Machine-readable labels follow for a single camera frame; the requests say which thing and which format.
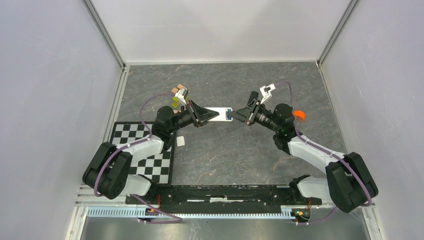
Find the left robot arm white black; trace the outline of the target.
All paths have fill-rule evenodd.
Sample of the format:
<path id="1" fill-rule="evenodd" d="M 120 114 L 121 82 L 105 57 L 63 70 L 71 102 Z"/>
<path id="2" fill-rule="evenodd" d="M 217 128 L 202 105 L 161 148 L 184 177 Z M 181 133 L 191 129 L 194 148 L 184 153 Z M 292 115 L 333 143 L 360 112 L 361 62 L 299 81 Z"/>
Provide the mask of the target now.
<path id="1" fill-rule="evenodd" d="M 91 187 L 97 197 L 112 200 L 122 193 L 136 194 L 145 204 L 151 204 L 157 198 L 157 190 L 149 178 L 129 174 L 133 163 L 166 152 L 179 129 L 189 125 L 199 128 L 221 115 L 220 111 L 201 107 L 192 100 L 180 112 L 163 106 L 157 111 L 146 137 L 118 145 L 103 142 L 83 173 L 82 182 Z"/>

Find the white battery cover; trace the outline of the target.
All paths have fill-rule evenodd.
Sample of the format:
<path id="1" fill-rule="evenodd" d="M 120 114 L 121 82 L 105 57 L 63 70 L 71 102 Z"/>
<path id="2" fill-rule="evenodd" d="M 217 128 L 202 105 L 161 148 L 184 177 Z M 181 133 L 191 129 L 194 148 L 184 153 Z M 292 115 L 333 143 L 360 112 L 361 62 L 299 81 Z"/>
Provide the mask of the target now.
<path id="1" fill-rule="evenodd" d="M 178 147 L 182 147 L 185 145 L 185 137 L 184 136 L 177 136 L 176 137 L 176 145 Z"/>

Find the black remote control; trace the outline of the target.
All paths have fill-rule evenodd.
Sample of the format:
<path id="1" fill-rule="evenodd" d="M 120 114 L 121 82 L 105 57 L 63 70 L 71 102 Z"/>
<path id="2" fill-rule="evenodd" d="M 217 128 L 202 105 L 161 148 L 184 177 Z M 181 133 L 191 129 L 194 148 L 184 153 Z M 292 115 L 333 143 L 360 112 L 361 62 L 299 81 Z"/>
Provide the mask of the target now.
<path id="1" fill-rule="evenodd" d="M 248 98 L 247 104 L 249 105 L 253 100 L 257 100 L 259 97 L 259 93 L 257 91 L 252 91 Z"/>

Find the white remote control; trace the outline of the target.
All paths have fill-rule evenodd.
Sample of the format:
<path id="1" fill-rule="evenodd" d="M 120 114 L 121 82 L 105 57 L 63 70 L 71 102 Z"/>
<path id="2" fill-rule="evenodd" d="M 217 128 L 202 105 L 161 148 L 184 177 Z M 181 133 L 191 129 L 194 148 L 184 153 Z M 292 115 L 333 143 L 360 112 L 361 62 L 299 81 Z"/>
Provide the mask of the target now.
<path id="1" fill-rule="evenodd" d="M 208 122 L 232 122 L 232 120 L 226 119 L 226 109 L 231 107 L 206 107 L 208 110 L 212 110 L 215 112 L 218 112 L 218 116 L 213 117 L 212 119 L 208 120 Z"/>

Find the blue battery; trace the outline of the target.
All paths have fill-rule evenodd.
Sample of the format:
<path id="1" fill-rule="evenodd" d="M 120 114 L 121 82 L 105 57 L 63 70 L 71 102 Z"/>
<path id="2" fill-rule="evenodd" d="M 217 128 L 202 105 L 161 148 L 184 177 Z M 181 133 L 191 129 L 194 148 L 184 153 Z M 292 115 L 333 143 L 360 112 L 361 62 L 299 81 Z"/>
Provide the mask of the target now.
<path id="1" fill-rule="evenodd" d="M 231 108 L 227 108 L 225 110 L 225 112 L 226 112 L 226 119 L 229 120 L 229 121 L 231 121 L 232 120 L 232 116 L 231 116 L 232 109 Z"/>

